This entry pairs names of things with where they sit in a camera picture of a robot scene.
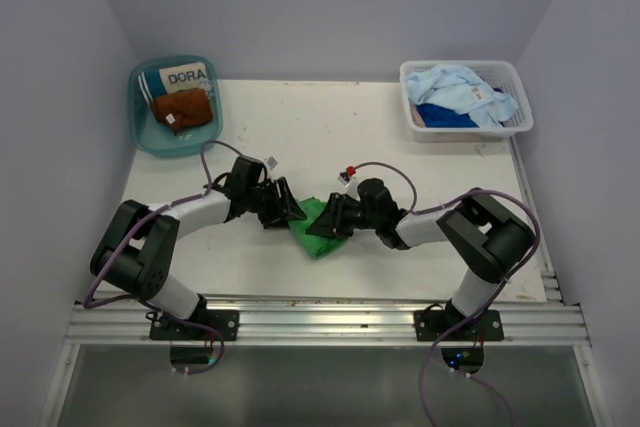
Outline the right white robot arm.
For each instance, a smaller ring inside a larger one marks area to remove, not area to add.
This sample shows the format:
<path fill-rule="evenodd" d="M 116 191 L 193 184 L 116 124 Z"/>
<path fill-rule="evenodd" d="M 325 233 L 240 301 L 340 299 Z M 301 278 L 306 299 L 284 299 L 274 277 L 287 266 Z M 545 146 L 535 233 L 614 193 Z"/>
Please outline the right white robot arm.
<path fill-rule="evenodd" d="M 394 250 L 445 241 L 454 248 L 467 271 L 444 309 L 426 314 L 425 323 L 461 340 L 480 329 L 481 316 L 541 240 L 535 216 L 510 195 L 474 188 L 439 207 L 411 212 L 377 178 L 360 183 L 355 197 L 333 194 L 306 233 L 346 240 L 356 229 L 374 231 Z"/>

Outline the green microfiber towel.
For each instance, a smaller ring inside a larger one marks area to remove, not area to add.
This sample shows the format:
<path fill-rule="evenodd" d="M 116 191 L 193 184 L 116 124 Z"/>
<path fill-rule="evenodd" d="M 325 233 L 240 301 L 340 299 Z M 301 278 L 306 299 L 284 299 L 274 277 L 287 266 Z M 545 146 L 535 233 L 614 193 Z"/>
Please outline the green microfiber towel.
<path fill-rule="evenodd" d="M 319 218 L 325 209 L 325 202 L 316 197 L 309 197 L 300 201 L 299 206 L 305 213 L 306 218 L 304 220 L 289 221 L 289 229 L 311 259 L 318 260 L 326 257 L 346 244 L 345 240 L 325 238 L 306 233 L 307 228 Z"/>

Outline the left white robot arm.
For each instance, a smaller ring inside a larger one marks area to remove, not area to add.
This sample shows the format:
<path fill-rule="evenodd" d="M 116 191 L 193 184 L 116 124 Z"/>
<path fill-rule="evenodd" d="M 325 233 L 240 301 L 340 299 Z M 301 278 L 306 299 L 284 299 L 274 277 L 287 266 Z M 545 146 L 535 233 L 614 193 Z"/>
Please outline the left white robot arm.
<path fill-rule="evenodd" d="M 287 180 L 272 179 L 263 162 L 247 156 L 237 157 L 230 171 L 191 196 L 158 205 L 123 202 L 90 261 L 95 282 L 83 306 L 108 303 L 94 299 L 105 281 L 126 298 L 173 317 L 173 328 L 185 339 L 201 337 L 208 326 L 204 299 L 170 274 L 175 246 L 205 227 L 246 213 L 256 215 L 265 229 L 284 228 L 306 218 Z"/>

